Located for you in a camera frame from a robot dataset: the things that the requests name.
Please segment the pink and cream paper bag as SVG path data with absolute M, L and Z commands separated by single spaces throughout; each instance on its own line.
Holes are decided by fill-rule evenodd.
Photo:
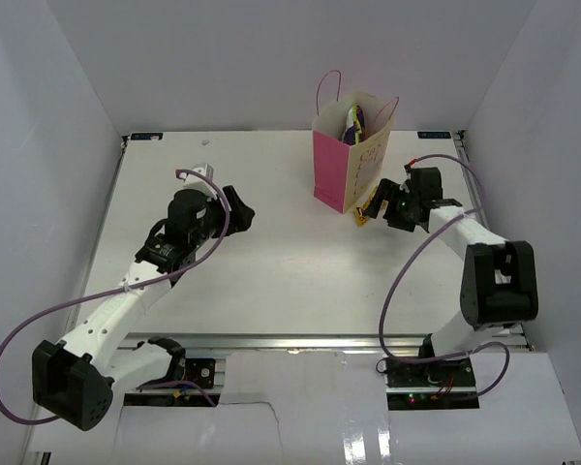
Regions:
M 400 99 L 385 101 L 364 91 L 343 95 L 323 106 L 316 102 L 312 122 L 314 197 L 339 213 L 347 212 L 380 173 Z M 340 142 L 349 109 L 364 112 L 366 139 L 356 145 Z

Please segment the blue purple chips bag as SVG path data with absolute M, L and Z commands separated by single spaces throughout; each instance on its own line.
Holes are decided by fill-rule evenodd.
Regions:
M 345 127 L 340 142 L 347 145 L 356 145 L 366 139 L 366 124 L 364 112 L 359 104 L 354 104 L 348 111 Z

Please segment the yellow M&M packet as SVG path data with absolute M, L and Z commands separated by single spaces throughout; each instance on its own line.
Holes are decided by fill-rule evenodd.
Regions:
M 364 200 L 364 202 L 356 204 L 353 208 L 355 224 L 360 228 L 363 227 L 370 219 L 370 217 L 366 215 L 365 210 L 370 206 L 372 199 L 373 197 L 369 196 Z

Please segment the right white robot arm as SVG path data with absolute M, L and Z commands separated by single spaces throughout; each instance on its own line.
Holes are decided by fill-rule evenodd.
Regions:
M 538 314 L 535 252 L 524 240 L 511 241 L 481 225 L 476 212 L 443 194 L 436 168 L 406 167 L 403 183 L 382 179 L 363 213 L 383 217 L 393 229 L 427 237 L 402 266 L 389 289 L 378 323 L 384 337 L 389 304 L 420 254 L 440 240 L 461 259 L 459 305 L 451 319 L 427 335 L 415 357 L 419 378 L 437 387 L 453 373 L 452 358 L 466 357 L 489 346 L 490 338 L 505 328 L 534 320 Z

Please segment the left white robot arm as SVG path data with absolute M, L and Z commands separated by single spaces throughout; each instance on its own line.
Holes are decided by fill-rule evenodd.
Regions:
M 233 186 L 221 196 L 194 188 L 177 191 L 168 214 L 150 230 L 123 278 L 124 290 L 105 298 L 57 343 L 41 342 L 32 355 L 33 399 L 81 431 L 99 424 L 120 390 L 147 384 L 173 387 L 189 368 L 176 341 L 154 336 L 123 359 L 114 356 L 132 326 L 176 285 L 209 239 L 249 230 L 255 211 Z

